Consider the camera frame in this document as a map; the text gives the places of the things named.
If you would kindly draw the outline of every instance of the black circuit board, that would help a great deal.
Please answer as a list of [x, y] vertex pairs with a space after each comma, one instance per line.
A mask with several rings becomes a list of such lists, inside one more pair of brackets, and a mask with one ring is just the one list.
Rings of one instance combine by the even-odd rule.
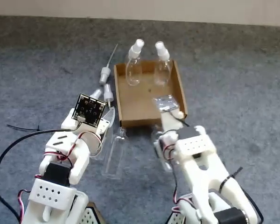
[[85, 122], [83, 122], [84, 124], [92, 127], [98, 127], [98, 123], [102, 117], [105, 107], [106, 102], [80, 94], [71, 118], [77, 120], [78, 116], [80, 116], [85, 118]]

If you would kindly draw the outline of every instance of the cardboard box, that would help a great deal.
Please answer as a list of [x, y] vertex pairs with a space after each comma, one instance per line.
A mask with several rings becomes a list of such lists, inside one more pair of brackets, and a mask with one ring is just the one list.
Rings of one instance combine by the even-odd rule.
[[161, 123], [160, 111], [153, 98], [169, 94], [176, 99], [185, 116], [188, 114], [176, 61], [173, 61], [171, 79], [164, 87], [154, 84], [154, 61], [143, 61], [142, 72], [140, 83], [130, 86], [126, 82], [126, 65], [121, 63], [114, 66], [120, 126], [150, 126]]

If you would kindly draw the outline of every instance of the clear bottle lying down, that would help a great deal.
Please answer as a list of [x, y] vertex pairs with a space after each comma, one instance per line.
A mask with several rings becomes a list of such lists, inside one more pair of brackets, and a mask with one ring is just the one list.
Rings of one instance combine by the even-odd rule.
[[155, 48], [157, 49], [159, 60], [155, 63], [154, 83], [156, 85], [165, 86], [171, 77], [173, 63], [162, 41], [158, 41], [155, 44]]
[[142, 76], [142, 66], [140, 60], [141, 49], [144, 46], [144, 41], [136, 40], [131, 46], [126, 59], [126, 82], [129, 85], [138, 85]]
[[112, 179], [121, 178], [122, 157], [127, 144], [126, 129], [120, 127], [113, 137], [111, 148], [106, 148], [102, 175]]

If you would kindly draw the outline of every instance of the white robotic arm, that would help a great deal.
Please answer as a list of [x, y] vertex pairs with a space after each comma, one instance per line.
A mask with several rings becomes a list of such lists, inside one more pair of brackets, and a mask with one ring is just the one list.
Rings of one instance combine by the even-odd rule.
[[[73, 112], [74, 109], [62, 123], [62, 128], [74, 129], [77, 126], [77, 121], [71, 118]], [[82, 124], [73, 132], [53, 134], [46, 144], [39, 167], [41, 179], [35, 179], [22, 224], [81, 223], [88, 196], [70, 184], [79, 183], [90, 156], [102, 147], [100, 135], [108, 127], [109, 122], [101, 119], [97, 128]], [[60, 164], [60, 154], [67, 155], [71, 168]]]
[[166, 124], [164, 134], [154, 145], [165, 170], [171, 170], [167, 160], [175, 160], [192, 191], [182, 197], [190, 198], [192, 205], [187, 200], [177, 201], [186, 223], [257, 224], [256, 212], [238, 182], [230, 178], [205, 129], [202, 126], [183, 127], [178, 120], [181, 117], [176, 116], [181, 112], [177, 110], [161, 114], [162, 124]]

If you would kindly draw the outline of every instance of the gray carpet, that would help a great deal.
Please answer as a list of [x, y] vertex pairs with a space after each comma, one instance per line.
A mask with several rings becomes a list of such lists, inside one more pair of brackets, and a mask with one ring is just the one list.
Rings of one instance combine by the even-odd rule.
[[[280, 28], [205, 23], [0, 17], [0, 154], [24, 132], [6, 127], [56, 128], [79, 93], [98, 87], [99, 73], [123, 62], [135, 39], [155, 58], [163, 40], [178, 61], [189, 109], [187, 121], [207, 128], [230, 172], [265, 216], [280, 224]], [[111, 224], [162, 224], [170, 214], [174, 181], [155, 157], [149, 128], [128, 130], [130, 152], [121, 181], [101, 176], [91, 161], [77, 188]], [[49, 134], [16, 146], [0, 168], [0, 193], [18, 208], [30, 189]], [[179, 194], [189, 191], [179, 177]], [[0, 204], [0, 224], [16, 223]]]

